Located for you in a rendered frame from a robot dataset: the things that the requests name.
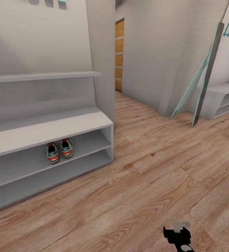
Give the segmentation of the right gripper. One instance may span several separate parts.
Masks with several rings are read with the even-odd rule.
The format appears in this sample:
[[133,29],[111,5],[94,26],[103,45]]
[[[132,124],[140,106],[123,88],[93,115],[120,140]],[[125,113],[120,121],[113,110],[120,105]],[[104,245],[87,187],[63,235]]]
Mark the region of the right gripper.
[[170,230],[170,229],[166,230],[165,227],[163,227],[163,233],[164,233],[164,237],[168,239],[169,243],[175,244],[177,239],[182,238],[182,239],[185,239],[188,242],[188,244],[191,244],[190,232],[185,227],[183,227],[183,230],[180,230],[180,233],[175,233],[174,230]]

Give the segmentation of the gym shoe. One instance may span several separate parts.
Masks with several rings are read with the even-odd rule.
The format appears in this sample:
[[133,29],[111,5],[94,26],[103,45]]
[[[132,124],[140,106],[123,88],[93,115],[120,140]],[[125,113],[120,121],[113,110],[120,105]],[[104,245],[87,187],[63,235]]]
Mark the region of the gym shoe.
[[61,141],[61,150],[64,158],[70,158],[73,155],[73,141],[70,138],[64,138]]
[[51,164],[59,161],[59,155],[57,151],[57,144],[55,142],[49,142],[46,146],[46,154]]

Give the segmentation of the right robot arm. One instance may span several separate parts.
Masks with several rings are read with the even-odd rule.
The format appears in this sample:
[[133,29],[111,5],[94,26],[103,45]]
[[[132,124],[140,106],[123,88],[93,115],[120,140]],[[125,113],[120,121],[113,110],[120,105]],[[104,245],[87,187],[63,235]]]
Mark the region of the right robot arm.
[[[195,252],[189,245],[191,244],[191,235],[189,230],[186,229],[191,226],[190,222],[172,221],[172,225],[174,227],[173,230],[166,230],[163,227],[164,237],[168,239],[168,242],[175,244],[178,252]],[[183,228],[183,230],[180,230],[180,228]]]

